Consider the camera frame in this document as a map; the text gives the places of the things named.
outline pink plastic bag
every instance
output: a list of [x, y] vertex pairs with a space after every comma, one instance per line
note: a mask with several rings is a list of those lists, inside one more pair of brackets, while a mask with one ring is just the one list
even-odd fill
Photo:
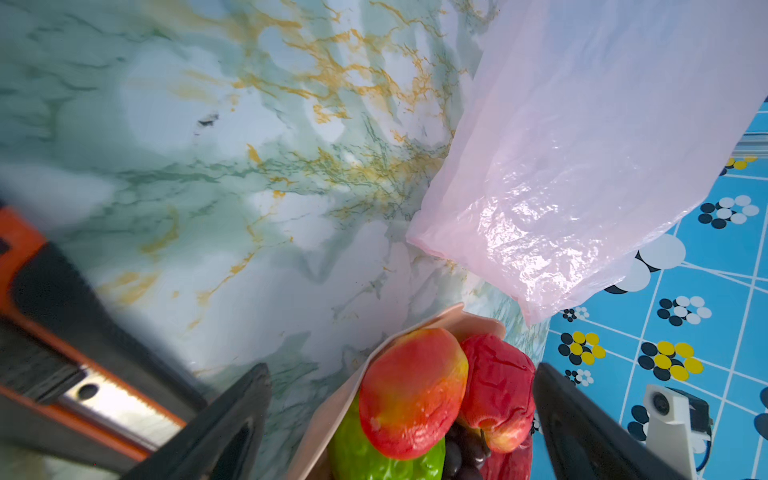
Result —
[[408, 241], [541, 322], [707, 195], [768, 92], [768, 2], [508, 0]]

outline green fruit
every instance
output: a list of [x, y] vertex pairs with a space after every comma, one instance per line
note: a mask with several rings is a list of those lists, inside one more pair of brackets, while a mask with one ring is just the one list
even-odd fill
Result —
[[356, 396], [328, 444], [328, 455], [335, 480], [439, 480], [445, 461], [445, 439], [413, 460], [386, 458], [362, 431]]

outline orange and black tool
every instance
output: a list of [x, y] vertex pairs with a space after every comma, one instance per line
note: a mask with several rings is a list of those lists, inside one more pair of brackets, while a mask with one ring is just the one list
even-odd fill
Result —
[[0, 439], [127, 472], [206, 406], [0, 200]]

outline bunch of grapes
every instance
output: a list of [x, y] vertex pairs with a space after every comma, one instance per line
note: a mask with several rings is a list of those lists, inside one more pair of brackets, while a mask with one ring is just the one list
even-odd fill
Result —
[[443, 480], [482, 480], [480, 468], [491, 456], [491, 449], [482, 437], [467, 431], [458, 423], [451, 425], [445, 435]]

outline marble tabletop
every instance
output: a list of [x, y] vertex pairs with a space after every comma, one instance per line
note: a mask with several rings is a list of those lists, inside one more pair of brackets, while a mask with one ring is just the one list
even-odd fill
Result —
[[259, 463], [447, 306], [548, 324], [405, 242], [495, 0], [2, 0], [0, 195], [209, 396], [266, 361]]

